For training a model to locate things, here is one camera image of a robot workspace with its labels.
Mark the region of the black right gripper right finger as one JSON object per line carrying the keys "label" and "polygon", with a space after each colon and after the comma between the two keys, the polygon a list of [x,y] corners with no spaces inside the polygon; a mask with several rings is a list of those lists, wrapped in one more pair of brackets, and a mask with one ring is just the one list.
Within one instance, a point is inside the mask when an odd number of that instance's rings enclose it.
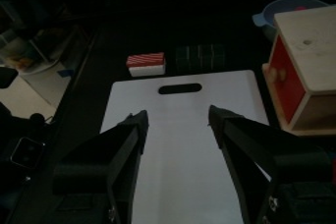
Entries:
{"label": "black right gripper right finger", "polygon": [[326,152],[216,106],[209,126],[228,166],[244,224],[336,224]]}

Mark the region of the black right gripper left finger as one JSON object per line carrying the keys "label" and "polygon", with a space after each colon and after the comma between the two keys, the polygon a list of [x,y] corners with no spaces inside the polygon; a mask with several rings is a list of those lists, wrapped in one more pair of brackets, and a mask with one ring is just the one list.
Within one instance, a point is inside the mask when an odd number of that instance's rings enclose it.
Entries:
{"label": "black right gripper left finger", "polygon": [[140,111],[62,156],[52,176],[57,204],[42,224],[130,224],[146,132]]}

